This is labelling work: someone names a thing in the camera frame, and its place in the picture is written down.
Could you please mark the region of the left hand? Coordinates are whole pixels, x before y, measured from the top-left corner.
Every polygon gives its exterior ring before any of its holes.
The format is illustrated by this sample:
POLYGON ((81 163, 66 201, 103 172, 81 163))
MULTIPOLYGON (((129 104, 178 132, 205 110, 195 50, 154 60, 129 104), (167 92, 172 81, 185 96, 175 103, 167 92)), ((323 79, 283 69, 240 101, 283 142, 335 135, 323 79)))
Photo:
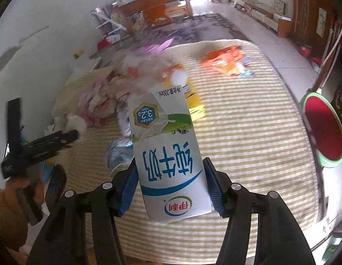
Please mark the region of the left hand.
MULTIPOLYGON (((31 187, 31 182, 32 180, 30 178, 22 176, 10 177, 6 179, 4 189, 4 197, 6 204, 12 208, 18 206, 17 190, 31 187)), ((43 204, 45 202, 44 187, 45 185, 42 182, 42 170, 39 169, 38 179, 32 189, 33 200, 37 204, 43 204)))

